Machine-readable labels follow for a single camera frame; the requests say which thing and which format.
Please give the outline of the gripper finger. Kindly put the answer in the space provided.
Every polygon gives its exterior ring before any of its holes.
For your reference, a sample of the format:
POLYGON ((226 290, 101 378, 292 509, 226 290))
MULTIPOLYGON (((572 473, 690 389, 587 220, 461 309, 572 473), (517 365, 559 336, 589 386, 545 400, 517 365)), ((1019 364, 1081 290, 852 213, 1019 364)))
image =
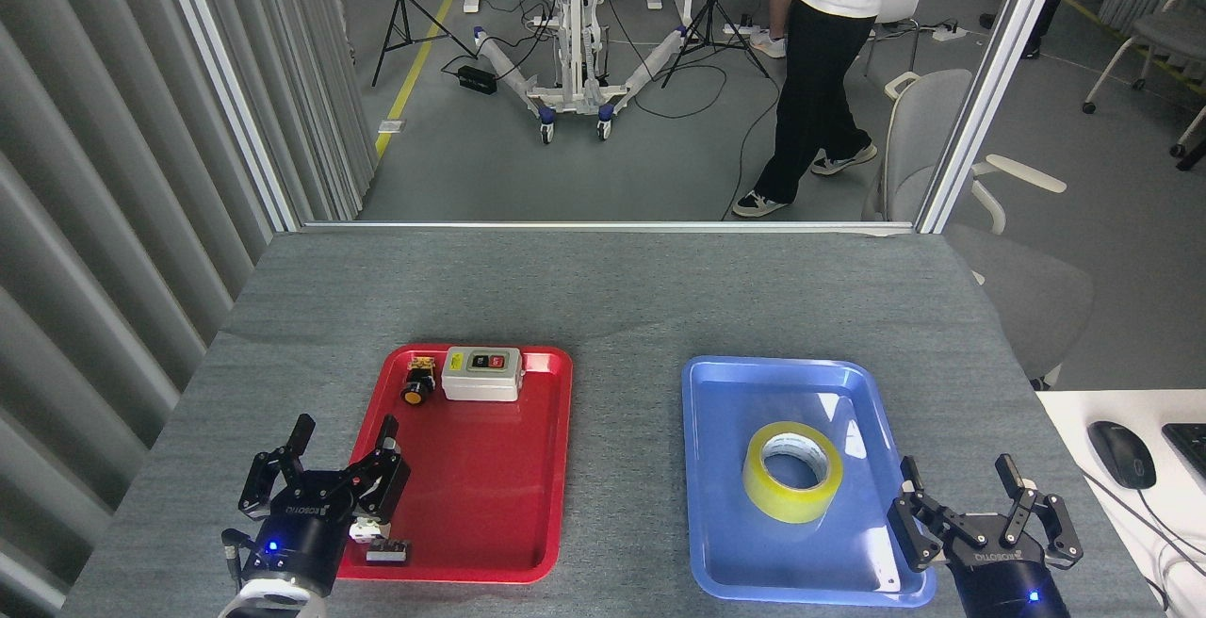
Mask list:
POLYGON ((904 480, 886 517, 911 571, 923 572, 935 562, 946 562, 948 546, 955 540, 977 546, 977 527, 968 515, 939 505, 923 490, 917 459, 902 457, 900 471, 904 480))
POLYGON ((402 497, 411 468, 396 441, 398 420, 384 416, 375 447, 349 467, 350 492, 355 515, 365 515, 379 525, 390 524, 402 497))
POLYGON ((277 447, 274 451, 257 451, 254 454, 253 464, 251 464, 244 489, 238 499, 238 511, 252 520, 267 518, 270 511, 269 499, 279 476, 283 476, 285 485, 289 489, 302 489, 302 472, 304 472, 302 455, 314 437, 315 426, 314 416, 302 414, 283 447, 277 447))
POLYGON ((999 535, 999 544, 1006 549, 1021 546, 1021 534, 1030 515, 1038 515, 1048 543, 1042 552, 1042 561, 1056 569, 1071 569, 1083 558, 1081 537, 1075 532, 1067 503, 1056 495, 1041 491, 1034 480, 1021 477, 1009 454, 1001 454, 994 464, 1002 486, 1013 505, 1007 515, 1006 527, 999 535))

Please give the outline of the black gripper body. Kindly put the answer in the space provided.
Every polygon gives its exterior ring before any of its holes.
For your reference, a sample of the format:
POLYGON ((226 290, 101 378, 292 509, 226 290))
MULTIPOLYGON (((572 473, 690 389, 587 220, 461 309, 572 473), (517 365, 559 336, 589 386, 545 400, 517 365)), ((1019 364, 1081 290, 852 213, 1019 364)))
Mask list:
POLYGON ((1069 606, 1050 578, 1043 546, 1021 536, 1017 546, 990 538, 983 548, 962 538, 943 552, 952 570, 965 616, 1069 617, 1069 606))
POLYGON ((302 473, 302 488, 283 486, 269 507, 245 562, 245 581, 289 581, 322 597, 330 594, 349 544, 355 499, 343 472, 302 473))

